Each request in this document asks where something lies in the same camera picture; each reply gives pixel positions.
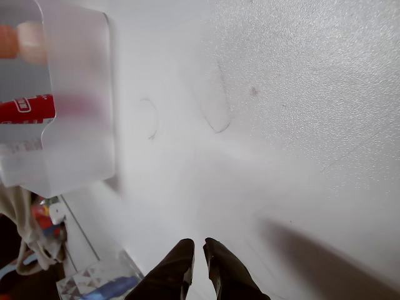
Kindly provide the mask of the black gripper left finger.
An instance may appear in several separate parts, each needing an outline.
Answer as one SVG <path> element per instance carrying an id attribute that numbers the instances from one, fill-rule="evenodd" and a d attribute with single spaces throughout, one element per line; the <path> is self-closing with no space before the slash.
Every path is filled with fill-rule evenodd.
<path id="1" fill-rule="evenodd" d="M 183 300 L 193 280 L 194 241 L 180 240 L 125 300 Z"/>

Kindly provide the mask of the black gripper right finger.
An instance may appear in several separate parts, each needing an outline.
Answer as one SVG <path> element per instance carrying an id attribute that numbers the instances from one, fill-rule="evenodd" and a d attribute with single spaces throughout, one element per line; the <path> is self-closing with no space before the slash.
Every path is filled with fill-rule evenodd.
<path id="1" fill-rule="evenodd" d="M 209 279 L 218 299 L 269 299 L 248 269 L 224 244 L 208 237 L 203 246 Z"/>

